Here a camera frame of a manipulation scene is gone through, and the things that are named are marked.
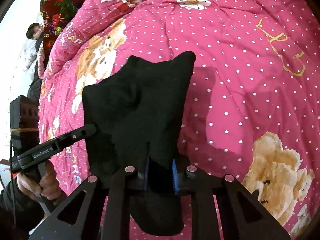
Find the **black jacket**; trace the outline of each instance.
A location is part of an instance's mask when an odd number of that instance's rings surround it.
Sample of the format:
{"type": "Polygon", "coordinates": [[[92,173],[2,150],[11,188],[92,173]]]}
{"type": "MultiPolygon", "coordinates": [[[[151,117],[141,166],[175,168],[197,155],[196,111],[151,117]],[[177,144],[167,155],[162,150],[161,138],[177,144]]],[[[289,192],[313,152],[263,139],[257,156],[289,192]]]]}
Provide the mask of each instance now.
{"type": "Polygon", "coordinates": [[[0,194],[0,232],[6,240],[27,240],[28,232],[44,218],[39,203],[24,195],[14,179],[0,194]],[[13,228],[12,183],[15,192],[16,228],[13,228]]]}

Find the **black cable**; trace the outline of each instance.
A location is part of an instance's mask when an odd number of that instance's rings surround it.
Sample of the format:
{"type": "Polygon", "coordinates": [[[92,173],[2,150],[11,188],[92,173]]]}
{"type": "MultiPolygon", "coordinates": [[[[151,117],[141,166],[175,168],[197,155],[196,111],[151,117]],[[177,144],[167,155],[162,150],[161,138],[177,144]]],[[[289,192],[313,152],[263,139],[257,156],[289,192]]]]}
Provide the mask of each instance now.
{"type": "Polygon", "coordinates": [[[13,200],[13,226],[16,227],[16,200],[14,192],[14,182],[12,174],[12,140],[10,139],[10,176],[11,176],[11,188],[12,188],[12,200],[13,200]]]}

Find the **device handle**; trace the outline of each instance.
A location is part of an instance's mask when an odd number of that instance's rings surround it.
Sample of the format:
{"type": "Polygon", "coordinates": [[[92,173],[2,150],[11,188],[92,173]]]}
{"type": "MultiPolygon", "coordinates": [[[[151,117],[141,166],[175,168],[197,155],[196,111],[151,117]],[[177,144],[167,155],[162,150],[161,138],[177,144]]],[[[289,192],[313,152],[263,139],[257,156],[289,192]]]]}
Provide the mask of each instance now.
{"type": "MultiPolygon", "coordinates": [[[[25,174],[30,179],[33,179],[37,184],[39,184],[42,177],[46,175],[45,162],[38,164],[38,168],[30,169],[29,171],[25,172],[25,174]]],[[[49,216],[52,213],[52,211],[56,208],[58,199],[49,200],[46,197],[37,193],[35,193],[35,196],[36,200],[41,205],[44,214],[49,216]]]]}

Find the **round metal bolt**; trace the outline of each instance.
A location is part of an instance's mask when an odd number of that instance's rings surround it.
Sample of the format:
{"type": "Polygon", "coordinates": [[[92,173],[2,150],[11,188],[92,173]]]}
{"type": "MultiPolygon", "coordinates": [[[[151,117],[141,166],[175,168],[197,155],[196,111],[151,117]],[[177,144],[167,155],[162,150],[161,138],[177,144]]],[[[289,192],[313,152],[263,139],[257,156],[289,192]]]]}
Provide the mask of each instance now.
{"type": "Polygon", "coordinates": [[[88,182],[93,183],[93,182],[96,182],[97,179],[98,179],[97,176],[92,175],[88,178],[88,182]]]}
{"type": "Polygon", "coordinates": [[[125,168],[126,172],[134,172],[134,167],[133,166],[128,166],[125,168]]]}
{"type": "Polygon", "coordinates": [[[187,167],[187,170],[190,171],[190,172],[195,172],[197,170],[197,167],[196,166],[193,166],[193,165],[189,165],[187,167]]]}
{"type": "Polygon", "coordinates": [[[230,174],[226,175],[224,179],[228,182],[233,182],[235,180],[235,178],[230,174]]]}

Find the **pink quilt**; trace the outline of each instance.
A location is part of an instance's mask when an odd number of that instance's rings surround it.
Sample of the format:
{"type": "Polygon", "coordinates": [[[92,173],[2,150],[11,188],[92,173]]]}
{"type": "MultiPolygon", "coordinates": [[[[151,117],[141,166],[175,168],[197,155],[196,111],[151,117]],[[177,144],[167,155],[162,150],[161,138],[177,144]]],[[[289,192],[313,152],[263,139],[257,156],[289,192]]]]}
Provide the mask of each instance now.
{"type": "MultiPolygon", "coordinates": [[[[295,237],[320,204],[319,30],[304,0],[86,0],[52,48],[40,140],[82,126],[83,87],[118,71],[130,55],[160,62],[191,50],[180,152],[209,174],[242,181],[253,142],[278,134],[310,178],[306,196],[282,205],[292,209],[284,227],[295,237]]],[[[84,140],[52,161],[68,194],[89,175],[84,140]]],[[[190,210],[186,199],[178,236],[149,236],[132,221],[131,239],[191,239],[190,210]]]]}

